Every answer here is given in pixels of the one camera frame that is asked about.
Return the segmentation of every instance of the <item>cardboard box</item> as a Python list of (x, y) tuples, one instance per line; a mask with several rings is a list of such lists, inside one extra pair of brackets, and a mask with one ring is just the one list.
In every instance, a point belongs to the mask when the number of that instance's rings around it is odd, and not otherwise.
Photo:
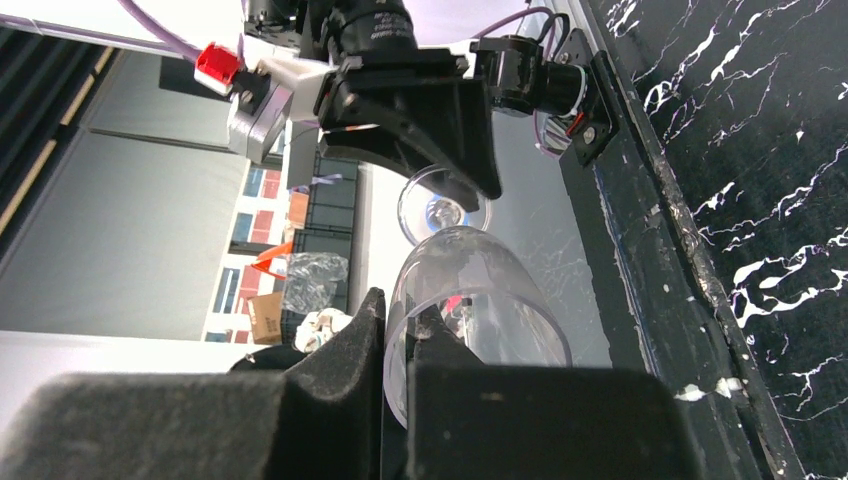
[(260, 295), (247, 300), (253, 343), (277, 345), (283, 341), (280, 319), (283, 316), (283, 292)]
[(303, 228), (306, 225), (307, 208), (309, 208), (309, 195), (292, 192), (291, 197), (289, 197), (289, 223), (295, 228)]

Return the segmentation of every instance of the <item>red connector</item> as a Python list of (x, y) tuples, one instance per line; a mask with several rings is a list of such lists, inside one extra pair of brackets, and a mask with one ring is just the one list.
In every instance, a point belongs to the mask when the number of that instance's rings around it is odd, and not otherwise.
[(221, 95), (229, 95), (240, 68), (241, 61), (235, 53), (210, 43), (197, 57), (194, 79)]

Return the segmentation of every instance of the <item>bolt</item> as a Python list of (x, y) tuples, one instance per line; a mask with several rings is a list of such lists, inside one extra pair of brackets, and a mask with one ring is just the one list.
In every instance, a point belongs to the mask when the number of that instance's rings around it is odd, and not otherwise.
[(583, 141), (586, 142), (586, 145), (595, 141), (595, 127), (589, 127), (583, 132)]

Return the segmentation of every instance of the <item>black marble countertop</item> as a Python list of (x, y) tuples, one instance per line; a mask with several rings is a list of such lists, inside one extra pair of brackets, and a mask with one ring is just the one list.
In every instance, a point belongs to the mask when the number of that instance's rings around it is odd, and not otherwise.
[(806, 478), (845, 478), (848, 2), (592, 5)]

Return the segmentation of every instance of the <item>transparent cup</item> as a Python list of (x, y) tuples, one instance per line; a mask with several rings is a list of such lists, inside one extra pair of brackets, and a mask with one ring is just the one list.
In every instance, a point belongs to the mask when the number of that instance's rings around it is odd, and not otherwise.
[(438, 165), (413, 175), (398, 198), (398, 223), (412, 245), (447, 227), (486, 230), (491, 212), (489, 199)]
[(481, 230), (439, 230), (406, 259), (386, 322), (383, 389), (404, 427), (407, 325), (431, 305), (486, 364), (571, 365), (565, 335), (518, 258)]

